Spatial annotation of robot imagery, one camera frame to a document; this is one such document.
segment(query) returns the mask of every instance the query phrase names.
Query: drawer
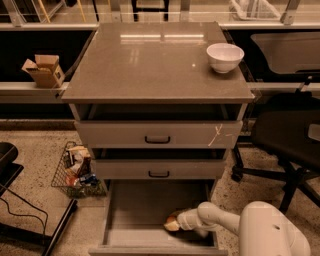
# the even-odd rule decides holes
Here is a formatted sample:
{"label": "drawer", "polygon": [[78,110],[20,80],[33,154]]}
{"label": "drawer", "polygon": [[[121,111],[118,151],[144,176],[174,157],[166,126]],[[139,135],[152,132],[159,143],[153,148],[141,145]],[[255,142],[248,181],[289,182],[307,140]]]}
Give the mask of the drawer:
{"label": "drawer", "polygon": [[103,239],[94,255],[227,255],[215,233],[168,233],[167,216],[208,200],[205,181],[112,181],[107,197]]}
{"label": "drawer", "polygon": [[90,148],[233,148],[242,121],[77,121],[75,126]]}
{"label": "drawer", "polygon": [[242,104],[89,104],[75,106],[82,120],[239,120]]}
{"label": "drawer", "polygon": [[99,179],[216,179],[225,168],[223,160],[92,160]]}
{"label": "drawer", "polygon": [[215,179],[225,168],[225,150],[109,149],[92,160],[99,179]]}

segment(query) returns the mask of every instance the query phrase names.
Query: black chair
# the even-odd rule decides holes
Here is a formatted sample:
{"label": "black chair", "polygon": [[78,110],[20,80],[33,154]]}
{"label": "black chair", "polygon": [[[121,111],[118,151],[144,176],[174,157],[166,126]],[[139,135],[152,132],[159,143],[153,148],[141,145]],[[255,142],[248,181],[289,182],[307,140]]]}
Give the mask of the black chair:
{"label": "black chair", "polygon": [[[34,232],[31,230],[22,229],[20,227],[17,227],[17,225],[11,226],[7,225],[5,223],[2,223],[0,221],[0,240],[1,242],[11,242],[14,241],[14,245],[17,246],[26,246],[27,244],[31,244],[30,246],[27,246],[26,248],[37,248],[37,246],[40,246],[42,248],[42,256],[49,256],[54,246],[57,244],[59,238],[62,236],[64,228],[68,224],[69,219],[71,218],[72,214],[77,209],[77,200],[71,199],[67,209],[65,210],[63,216],[61,217],[58,225],[56,226],[56,229],[54,233],[49,236],[45,234],[45,228],[47,224],[48,214],[31,205],[28,201],[26,201],[21,196],[17,195],[16,193],[12,192],[9,189],[9,186],[12,184],[12,182],[18,177],[18,175],[23,170],[23,166],[20,164],[13,163],[13,161],[18,156],[18,149],[9,142],[0,142],[0,198],[3,195],[3,193],[8,190],[10,193],[12,193],[14,196],[18,197],[20,200],[22,200],[24,203],[27,203],[32,208],[42,212],[46,216],[46,220],[43,223],[44,231],[42,233]],[[8,213],[12,214],[9,211],[9,204],[7,204]]]}
{"label": "black chair", "polygon": [[307,183],[320,175],[320,141],[308,135],[311,124],[320,124],[320,100],[310,92],[297,90],[273,96],[253,125],[251,142],[277,156],[285,172],[245,168],[236,145],[232,179],[239,182],[243,174],[250,174],[284,181],[285,194],[279,208],[283,213],[288,210],[297,188],[320,207],[319,194]]}
{"label": "black chair", "polygon": [[138,7],[137,0],[131,0],[133,19],[134,21],[139,21],[138,12],[164,12],[163,19],[168,21],[169,18],[169,0],[163,0],[163,8],[153,8],[153,7]]}

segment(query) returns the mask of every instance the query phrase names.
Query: speckled floor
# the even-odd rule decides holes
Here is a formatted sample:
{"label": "speckled floor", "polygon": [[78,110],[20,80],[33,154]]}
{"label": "speckled floor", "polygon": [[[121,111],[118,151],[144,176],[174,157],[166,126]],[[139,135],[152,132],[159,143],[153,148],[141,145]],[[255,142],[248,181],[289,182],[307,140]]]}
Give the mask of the speckled floor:
{"label": "speckled floor", "polygon": [[[61,191],[51,187],[51,180],[65,144],[68,141],[80,143],[80,139],[76,131],[69,129],[70,125],[60,126],[55,123],[43,126],[39,123],[26,126],[19,122],[10,122],[10,125],[5,123],[1,122],[1,127],[9,128],[0,130],[0,141],[11,142],[18,148],[19,156],[15,162],[24,166],[24,170],[10,188],[48,212],[46,234],[50,235],[70,200]],[[254,148],[241,148],[241,152],[248,166],[278,168],[272,156]],[[213,196],[213,201],[217,205],[237,214],[240,214],[249,202],[256,200],[265,200],[276,207],[279,206],[283,195],[282,182],[245,176],[241,183],[236,183],[230,178],[233,164],[233,156],[229,154],[226,171],[219,180]],[[312,186],[320,191],[320,179],[313,180]],[[9,202],[12,212],[41,216],[8,192],[5,192],[2,197]],[[70,219],[52,255],[88,255],[88,249],[96,247],[101,242],[105,199],[105,197],[89,197],[78,200],[78,209]],[[287,217],[308,238],[312,256],[318,256],[320,251],[319,208],[298,191],[287,212]],[[3,202],[0,202],[0,220],[9,225],[42,232],[42,226],[38,220],[10,216]],[[238,238],[222,227],[218,230],[218,242],[219,248],[228,250],[229,255],[239,255]],[[0,255],[33,256],[41,255],[41,251],[35,246],[5,243],[0,240]]]}

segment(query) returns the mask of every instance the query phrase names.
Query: gray drawer cabinet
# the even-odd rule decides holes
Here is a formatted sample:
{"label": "gray drawer cabinet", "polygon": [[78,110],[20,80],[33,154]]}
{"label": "gray drawer cabinet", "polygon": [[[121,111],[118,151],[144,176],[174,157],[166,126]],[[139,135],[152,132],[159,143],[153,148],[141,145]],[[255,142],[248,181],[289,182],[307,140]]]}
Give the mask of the gray drawer cabinet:
{"label": "gray drawer cabinet", "polygon": [[215,233],[163,227],[211,200],[253,100],[239,68],[207,63],[225,41],[216,23],[100,24],[62,97],[108,192],[90,255],[227,255]]}

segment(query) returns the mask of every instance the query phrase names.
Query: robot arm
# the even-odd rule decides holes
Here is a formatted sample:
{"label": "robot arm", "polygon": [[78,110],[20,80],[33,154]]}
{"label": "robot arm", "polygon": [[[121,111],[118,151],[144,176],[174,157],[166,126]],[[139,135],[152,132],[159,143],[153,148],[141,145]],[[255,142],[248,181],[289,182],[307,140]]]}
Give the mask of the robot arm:
{"label": "robot arm", "polygon": [[248,204],[241,215],[221,210],[210,202],[169,217],[169,231],[215,231],[221,225],[239,236],[240,256],[310,256],[306,237],[278,209],[264,202]]}

